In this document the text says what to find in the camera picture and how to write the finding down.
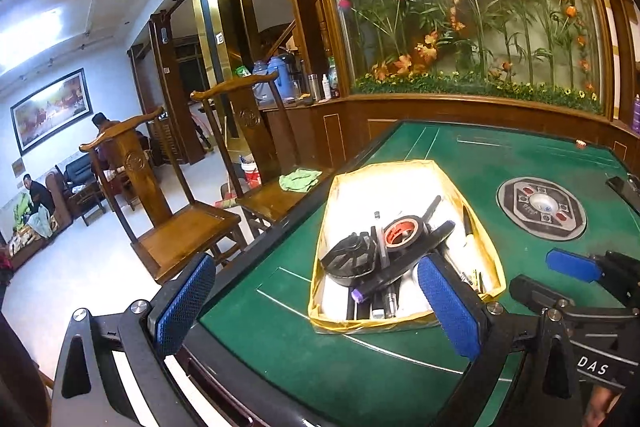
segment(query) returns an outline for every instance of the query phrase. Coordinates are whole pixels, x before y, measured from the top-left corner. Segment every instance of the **wooden chair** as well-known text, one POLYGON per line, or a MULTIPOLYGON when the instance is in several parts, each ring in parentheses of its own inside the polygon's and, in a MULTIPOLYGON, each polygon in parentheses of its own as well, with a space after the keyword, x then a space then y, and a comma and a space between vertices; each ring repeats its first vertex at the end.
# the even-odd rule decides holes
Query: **wooden chair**
MULTIPOLYGON (((256 237, 261 230, 267 230, 268 227, 264 222, 271 224, 281 220, 289 213, 293 206, 306 195, 305 193, 290 192, 280 188, 278 181, 282 174, 282 167, 278 161, 273 137, 262 120, 260 110, 258 110, 258 105, 255 102, 252 87, 255 86, 255 84, 268 83, 278 111, 284 120, 287 139, 290 142, 294 154, 294 169, 300 166, 300 152, 296 145, 293 129, 287 117, 280 93, 273 82, 277 77, 278 73, 265 75, 252 74, 250 76, 226 80, 204 92, 195 91, 191 93, 191 100, 202 102, 213 136, 220 148, 222 159, 229 173, 229 178, 236 191, 238 204, 242 207, 242 211, 249 224, 249 229, 254 237, 256 237), (255 163, 260 172, 262 185, 252 188, 252 190, 246 193, 242 191, 238 175, 226 149, 225 140, 220 132, 209 102, 214 96, 219 96, 223 93, 227 94, 231 101, 236 120, 238 121, 249 149, 251 149, 254 155, 255 163)), ((330 174, 331 171, 323 171, 316 186, 330 174)))
POLYGON ((135 128, 145 122, 156 120, 158 123, 158 117, 163 112, 164 109, 159 107, 153 113, 129 118, 108 128, 93 142, 80 146, 82 152, 91 155, 100 183, 131 240, 131 247, 158 283, 174 277, 195 253, 211 250, 216 261, 222 263, 246 246, 238 226, 239 216, 194 199, 171 148, 166 146, 166 136, 160 133, 169 161, 189 201, 187 206, 172 213, 135 133, 135 128), (112 140, 122 154, 127 176, 153 224, 153 228, 140 237, 136 237, 131 230, 99 166, 96 148, 107 140, 112 140), (223 237, 236 243, 225 253, 221 253, 217 247, 223 237))

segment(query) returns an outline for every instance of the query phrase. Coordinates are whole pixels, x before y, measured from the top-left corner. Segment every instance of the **roll of tape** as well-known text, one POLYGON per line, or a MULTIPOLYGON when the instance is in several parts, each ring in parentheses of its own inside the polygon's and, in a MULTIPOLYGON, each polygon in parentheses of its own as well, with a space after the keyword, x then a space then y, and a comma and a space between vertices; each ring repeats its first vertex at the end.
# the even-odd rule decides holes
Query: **roll of tape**
POLYGON ((386 251, 406 250, 424 234, 424 222, 418 216, 402 216, 385 229, 386 251))

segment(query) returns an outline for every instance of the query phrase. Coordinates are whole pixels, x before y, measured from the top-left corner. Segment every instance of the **blue thermos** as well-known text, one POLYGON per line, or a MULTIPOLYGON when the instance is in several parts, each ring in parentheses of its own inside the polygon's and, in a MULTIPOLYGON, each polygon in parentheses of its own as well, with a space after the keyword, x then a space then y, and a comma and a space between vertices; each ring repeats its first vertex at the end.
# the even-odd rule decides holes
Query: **blue thermos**
POLYGON ((276 87, 280 93, 282 99, 294 96, 293 83, 289 76, 289 69, 284 60, 280 57, 271 57, 269 65, 267 66, 267 72, 273 73, 278 71, 278 77, 276 79, 276 87))

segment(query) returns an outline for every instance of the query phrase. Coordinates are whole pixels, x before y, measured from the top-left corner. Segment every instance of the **framed painting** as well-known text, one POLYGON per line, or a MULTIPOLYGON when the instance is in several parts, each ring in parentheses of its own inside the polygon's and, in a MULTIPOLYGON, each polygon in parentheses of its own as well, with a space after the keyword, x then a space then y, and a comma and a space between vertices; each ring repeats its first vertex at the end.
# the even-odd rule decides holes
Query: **framed painting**
POLYGON ((91 113, 84 69, 31 93, 11 108, 20 155, 91 113))

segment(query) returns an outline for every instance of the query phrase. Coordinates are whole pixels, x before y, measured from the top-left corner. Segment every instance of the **ceiling light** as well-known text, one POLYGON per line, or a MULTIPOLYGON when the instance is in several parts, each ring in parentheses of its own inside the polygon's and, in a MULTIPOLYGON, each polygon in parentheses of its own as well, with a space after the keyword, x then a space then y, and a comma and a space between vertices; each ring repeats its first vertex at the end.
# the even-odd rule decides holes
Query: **ceiling light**
POLYGON ((15 68, 58 42, 62 29, 60 10, 50 10, 24 20, 0 33, 0 64, 15 68))

